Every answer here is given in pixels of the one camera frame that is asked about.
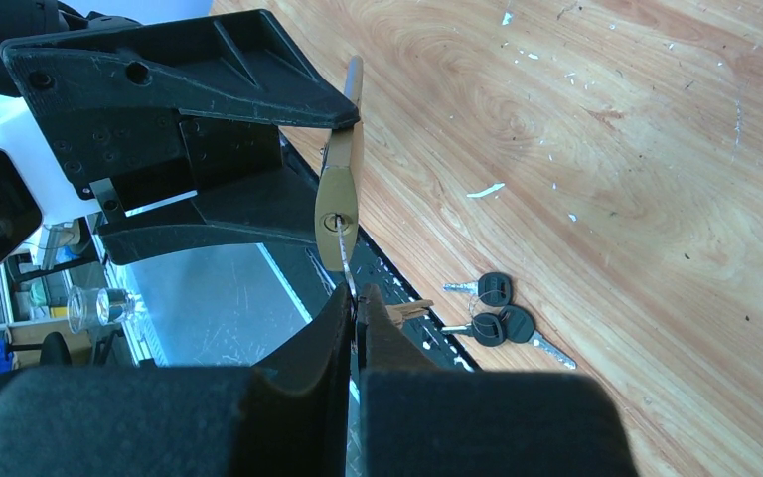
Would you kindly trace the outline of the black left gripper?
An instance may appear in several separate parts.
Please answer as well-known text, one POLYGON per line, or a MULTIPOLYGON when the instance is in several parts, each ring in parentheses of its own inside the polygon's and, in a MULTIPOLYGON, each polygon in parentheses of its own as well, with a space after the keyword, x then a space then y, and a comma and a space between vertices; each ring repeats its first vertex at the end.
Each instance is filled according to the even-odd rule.
POLYGON ((316 190, 278 126, 360 118, 268 10, 8 40, 1 59, 66 178, 123 201, 198 195, 99 228, 117 265, 225 244, 315 243, 316 190))

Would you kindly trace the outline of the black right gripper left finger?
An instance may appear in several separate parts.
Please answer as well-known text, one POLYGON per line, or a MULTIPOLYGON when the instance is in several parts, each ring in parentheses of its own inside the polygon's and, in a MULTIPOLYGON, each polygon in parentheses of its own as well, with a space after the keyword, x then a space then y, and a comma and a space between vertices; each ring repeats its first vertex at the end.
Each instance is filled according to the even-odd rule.
POLYGON ((43 365, 0 389, 0 476, 340 476, 353 297, 256 365, 43 365))

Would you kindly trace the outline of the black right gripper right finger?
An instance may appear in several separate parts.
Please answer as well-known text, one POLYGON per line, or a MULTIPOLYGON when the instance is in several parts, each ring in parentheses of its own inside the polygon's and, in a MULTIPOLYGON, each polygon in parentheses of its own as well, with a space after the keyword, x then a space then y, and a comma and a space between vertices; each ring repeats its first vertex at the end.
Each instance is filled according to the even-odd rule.
POLYGON ((443 369, 393 324, 376 285, 358 305, 366 475, 637 474, 618 410, 595 380, 443 369))

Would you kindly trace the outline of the brass padlock steel shackle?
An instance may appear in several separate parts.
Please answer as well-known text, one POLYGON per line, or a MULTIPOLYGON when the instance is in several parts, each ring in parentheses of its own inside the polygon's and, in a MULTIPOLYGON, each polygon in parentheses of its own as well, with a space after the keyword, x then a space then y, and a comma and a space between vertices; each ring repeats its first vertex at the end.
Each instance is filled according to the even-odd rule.
POLYGON ((364 124, 358 121, 332 130, 324 148, 314 225, 318 253, 329 271, 343 269, 358 239, 364 139, 364 124))

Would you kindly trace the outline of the small brass key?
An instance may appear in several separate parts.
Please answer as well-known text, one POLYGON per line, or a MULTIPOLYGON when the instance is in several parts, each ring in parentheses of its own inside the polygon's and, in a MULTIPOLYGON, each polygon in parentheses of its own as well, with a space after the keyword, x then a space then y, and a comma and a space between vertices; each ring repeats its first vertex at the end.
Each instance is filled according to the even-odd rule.
MULTIPOLYGON (((352 297, 352 315, 353 320, 358 321, 358 292, 354 277, 350 270, 349 259, 346 252, 346 240, 344 233, 344 220, 340 215, 335 215, 336 232, 338 236, 338 246, 341 258, 343 273, 352 297)), ((401 328, 407 320, 426 316, 434 306, 432 300, 416 300, 412 302, 388 305, 386 307, 387 316, 390 321, 398 328, 401 328)))

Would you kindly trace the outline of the black-headed key bunch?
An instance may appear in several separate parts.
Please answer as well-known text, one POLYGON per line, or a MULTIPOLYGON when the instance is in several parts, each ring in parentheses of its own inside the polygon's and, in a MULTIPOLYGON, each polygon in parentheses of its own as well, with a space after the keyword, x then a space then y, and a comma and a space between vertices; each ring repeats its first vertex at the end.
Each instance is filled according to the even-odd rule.
POLYGON ((487 272, 474 281, 464 283, 446 283, 442 289, 469 294, 487 306, 486 311, 480 312, 472 307, 468 324, 444 326, 440 329, 442 334, 472 337, 480 345, 489 348, 499 347, 506 342, 532 345, 555 358, 565 368, 577 369, 572 358, 546 340, 538 330, 532 313, 513 303, 513 281, 503 272, 487 272))

